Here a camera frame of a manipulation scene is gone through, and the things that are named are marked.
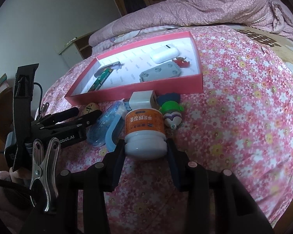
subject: pink floral bedsheet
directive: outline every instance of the pink floral bedsheet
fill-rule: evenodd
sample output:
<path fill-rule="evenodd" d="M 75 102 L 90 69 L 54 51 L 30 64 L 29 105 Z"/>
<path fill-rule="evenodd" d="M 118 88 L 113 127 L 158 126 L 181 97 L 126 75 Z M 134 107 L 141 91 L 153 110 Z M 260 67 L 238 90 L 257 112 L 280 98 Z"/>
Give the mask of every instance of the pink floral bedsheet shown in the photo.
<path fill-rule="evenodd" d="M 227 26 L 172 31 L 190 31 L 195 38 L 204 93 L 182 95 L 182 126 L 174 133 L 167 130 L 168 136 L 205 168 L 231 169 L 274 225 L 293 198 L 292 73 L 269 47 Z M 50 102 L 49 113 L 71 107 L 63 97 L 91 59 L 78 63 L 47 91 L 43 103 Z M 62 151 L 58 170 L 85 170 L 106 153 L 105 146 L 81 142 Z M 165 159 L 126 159 L 119 186 L 105 195 L 111 232 L 181 233 L 186 198 L 187 193 L 174 188 Z M 79 200 L 82 212 L 81 194 Z"/>

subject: red box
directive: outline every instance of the red box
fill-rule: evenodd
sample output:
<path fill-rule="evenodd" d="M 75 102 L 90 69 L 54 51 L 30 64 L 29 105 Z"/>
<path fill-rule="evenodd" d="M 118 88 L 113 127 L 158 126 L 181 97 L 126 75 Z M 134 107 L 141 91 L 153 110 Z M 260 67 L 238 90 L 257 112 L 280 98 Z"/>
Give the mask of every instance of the red box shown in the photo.
<path fill-rule="evenodd" d="M 83 94 L 72 95 L 77 86 L 82 82 L 82 79 L 86 76 L 89 70 L 96 64 L 98 60 L 109 57 L 113 54 L 118 54 L 120 52 L 130 50 L 136 47 L 141 47 L 157 42 L 167 41 L 167 40 L 176 40 L 181 38 L 190 38 L 193 45 L 193 49 L 196 51 L 196 58 L 199 66 L 199 74 L 190 75 L 190 76 L 180 76 L 176 78 L 168 78 L 161 80 L 154 80 L 150 82 L 143 83 L 133 83 L 128 85 L 122 85 L 118 87 L 91 91 Z M 195 44 L 194 38 L 190 32 L 180 32 L 165 34 L 162 36 L 157 36 L 149 38 L 146 40 L 137 41 L 130 43 L 128 45 L 115 48 L 111 51 L 108 51 L 104 54 L 97 56 L 87 68 L 80 74 L 76 82 L 68 90 L 65 95 L 65 99 L 73 106 L 76 105 L 87 105 L 90 102 L 107 102 L 120 100 L 123 98 L 130 98 L 132 93 L 135 91 L 145 91 L 145 90 L 154 90 L 156 95 L 163 95 L 166 93 L 179 93 L 179 94 L 193 94 L 193 93 L 202 93 L 203 92 L 203 76 L 202 76 L 202 64 L 200 61 L 200 56 Z"/>

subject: hanging clothes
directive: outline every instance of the hanging clothes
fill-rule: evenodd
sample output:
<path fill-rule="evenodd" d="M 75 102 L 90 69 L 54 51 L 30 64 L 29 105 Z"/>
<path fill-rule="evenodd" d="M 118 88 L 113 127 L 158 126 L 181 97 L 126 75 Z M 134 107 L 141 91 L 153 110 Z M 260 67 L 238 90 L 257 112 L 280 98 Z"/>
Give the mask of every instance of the hanging clothes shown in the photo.
<path fill-rule="evenodd" d="M 144 0 L 124 0 L 127 13 L 132 13 L 146 7 Z"/>

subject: orange bottle label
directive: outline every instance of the orange bottle label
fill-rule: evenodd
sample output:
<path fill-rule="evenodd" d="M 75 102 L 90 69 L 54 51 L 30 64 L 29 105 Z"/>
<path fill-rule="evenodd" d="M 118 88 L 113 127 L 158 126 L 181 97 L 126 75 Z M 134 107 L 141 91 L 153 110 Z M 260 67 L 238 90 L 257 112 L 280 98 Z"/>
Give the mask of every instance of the orange bottle label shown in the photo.
<path fill-rule="evenodd" d="M 126 115 L 126 135 L 142 130 L 159 131 L 165 134 L 163 115 L 153 109 L 137 109 Z"/>

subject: wall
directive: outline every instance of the wall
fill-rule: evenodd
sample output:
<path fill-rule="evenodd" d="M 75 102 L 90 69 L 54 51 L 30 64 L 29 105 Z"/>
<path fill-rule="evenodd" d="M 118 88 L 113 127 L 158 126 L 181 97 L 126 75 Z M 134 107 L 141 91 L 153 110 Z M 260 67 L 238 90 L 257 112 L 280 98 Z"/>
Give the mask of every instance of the wall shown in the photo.
<path fill-rule="evenodd" d="M 35 81 L 45 93 L 69 69 L 59 48 L 119 17 L 114 0 L 6 0 L 0 8 L 0 77 L 6 73 L 11 83 L 18 66 L 39 63 Z M 33 111 L 39 95 L 35 86 Z"/>

